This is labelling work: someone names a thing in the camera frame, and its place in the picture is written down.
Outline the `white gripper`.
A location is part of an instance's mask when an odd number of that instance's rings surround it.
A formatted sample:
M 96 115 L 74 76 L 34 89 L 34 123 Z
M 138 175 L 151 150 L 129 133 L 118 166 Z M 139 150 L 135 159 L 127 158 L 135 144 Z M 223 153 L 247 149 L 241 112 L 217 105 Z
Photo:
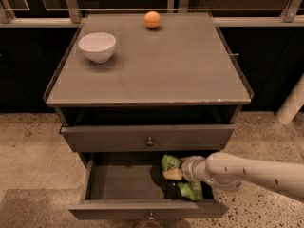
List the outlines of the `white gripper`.
M 179 168 L 163 171 L 162 174 L 167 180 L 181 181 L 185 178 L 190 182 L 206 182 L 207 173 L 206 159 L 201 156 L 186 157 L 181 160 L 181 171 Z

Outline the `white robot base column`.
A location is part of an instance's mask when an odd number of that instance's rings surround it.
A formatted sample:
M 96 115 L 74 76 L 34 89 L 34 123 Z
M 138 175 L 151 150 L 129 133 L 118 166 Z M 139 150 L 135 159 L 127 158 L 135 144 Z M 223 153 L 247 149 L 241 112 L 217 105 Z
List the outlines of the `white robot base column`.
M 304 73 L 276 113 L 281 124 L 289 124 L 304 105 Z

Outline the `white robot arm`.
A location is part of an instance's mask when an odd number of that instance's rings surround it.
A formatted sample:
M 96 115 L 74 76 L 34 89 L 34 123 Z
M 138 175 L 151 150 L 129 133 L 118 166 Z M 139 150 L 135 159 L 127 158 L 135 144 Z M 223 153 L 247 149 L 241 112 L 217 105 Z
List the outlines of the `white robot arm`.
M 224 192 L 237 192 L 247 181 L 293 200 L 304 200 L 303 164 L 243 159 L 216 152 L 207 158 L 164 155 L 161 167 L 167 180 L 205 182 Z

